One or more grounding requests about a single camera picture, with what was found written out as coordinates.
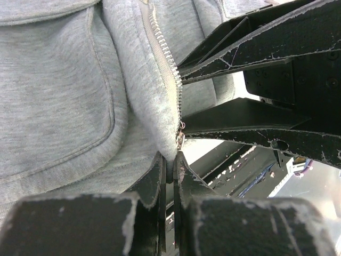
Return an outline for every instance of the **zipper pull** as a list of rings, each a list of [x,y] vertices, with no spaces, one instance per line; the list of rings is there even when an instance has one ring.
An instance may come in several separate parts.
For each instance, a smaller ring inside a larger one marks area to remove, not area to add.
[[[182,132],[186,125],[184,122],[180,122],[180,129],[176,137],[177,150],[181,150],[185,143],[185,134]]]

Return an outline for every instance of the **garment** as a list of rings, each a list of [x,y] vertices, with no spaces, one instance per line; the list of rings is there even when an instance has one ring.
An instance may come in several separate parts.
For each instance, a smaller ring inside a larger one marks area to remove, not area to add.
[[[41,193],[121,193],[177,120],[143,23],[147,0],[0,3],[0,223]],[[176,63],[263,0],[149,0]],[[232,76],[183,88],[183,115],[233,97]]]

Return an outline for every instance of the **metal zipper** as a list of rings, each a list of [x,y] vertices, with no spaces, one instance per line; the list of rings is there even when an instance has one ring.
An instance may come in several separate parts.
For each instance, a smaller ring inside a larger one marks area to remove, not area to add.
[[[147,38],[159,66],[163,81],[165,83],[170,99],[170,104],[172,105],[171,108],[176,109],[178,119],[176,144],[178,150],[181,150],[185,140],[185,135],[182,132],[182,130],[185,128],[185,124],[182,122],[181,116],[181,76],[179,75],[179,71],[177,70],[174,58],[160,30],[159,24],[156,19],[154,4],[148,3],[148,0],[140,0],[139,5]]]

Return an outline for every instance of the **robotic claw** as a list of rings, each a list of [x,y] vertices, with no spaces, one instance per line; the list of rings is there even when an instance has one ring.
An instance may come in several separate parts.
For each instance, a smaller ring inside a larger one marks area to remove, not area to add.
[[[340,168],[340,50],[339,0],[297,0],[221,24],[179,65],[184,84],[243,71],[247,90],[265,102],[235,99],[194,114],[183,133]],[[307,201],[219,196],[181,150],[173,171],[180,255],[335,255]],[[24,198],[1,230],[0,255],[161,255],[166,177],[157,153],[120,195]]]

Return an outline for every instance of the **kangaroo pocket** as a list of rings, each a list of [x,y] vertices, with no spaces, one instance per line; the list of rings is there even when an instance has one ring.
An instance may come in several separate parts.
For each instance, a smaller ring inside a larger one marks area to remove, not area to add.
[[[0,182],[8,183],[0,194],[10,201],[95,171],[126,125],[123,78],[96,1],[15,2],[21,12],[0,11]]]

